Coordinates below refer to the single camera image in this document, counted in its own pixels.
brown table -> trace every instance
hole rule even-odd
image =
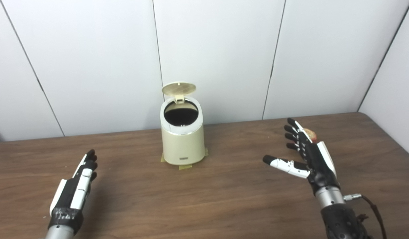
[[[360,113],[296,119],[325,141],[343,194],[369,197],[388,238],[409,239],[409,154]],[[98,178],[77,239],[326,238],[307,181],[262,162],[300,160],[285,148],[285,122],[206,125],[209,156],[181,171],[160,162],[159,129],[0,143],[0,239],[45,237],[59,181],[91,148]],[[350,204],[381,238],[368,205]]]

cream trash can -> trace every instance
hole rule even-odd
[[[170,83],[163,87],[171,96],[160,109],[163,157],[173,165],[189,165],[204,158],[203,114],[200,104],[192,97],[185,97],[196,89],[184,82]]]

masking tape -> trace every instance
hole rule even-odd
[[[209,156],[209,150],[207,148],[204,148],[204,156]],[[166,160],[164,160],[164,154],[161,154],[161,159],[160,162],[166,162]],[[183,170],[183,169],[187,169],[187,168],[192,168],[192,164],[189,165],[179,165],[179,170]]]
[[[187,168],[192,168],[192,164],[189,165],[179,165],[179,170],[187,169]]]

robotic hand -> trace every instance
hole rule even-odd
[[[91,149],[69,180],[61,180],[50,207],[51,221],[45,239],[72,239],[83,223],[82,209],[97,177],[97,156]]]
[[[353,209],[345,203],[345,201],[363,198],[370,203],[382,228],[383,239],[386,239],[382,219],[376,205],[361,194],[342,196],[336,177],[336,170],[324,142],[312,142],[310,135],[294,119],[288,118],[287,122],[290,125],[285,125],[284,127],[288,132],[285,134],[285,137],[294,141],[294,143],[288,143],[287,148],[298,151],[306,163],[288,161],[269,155],[265,155],[263,161],[289,174],[307,178],[314,196],[320,204],[327,238],[371,238],[367,235],[367,231],[362,225],[362,221],[367,218],[365,214],[356,217]]]

silver trim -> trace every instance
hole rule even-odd
[[[72,239],[73,237],[73,228],[64,225],[55,225],[48,229],[45,239]]]
[[[320,203],[321,209],[336,203],[342,204],[345,203],[343,200],[342,193],[340,192],[340,189],[337,187],[330,186],[321,188],[315,193],[315,197]]]

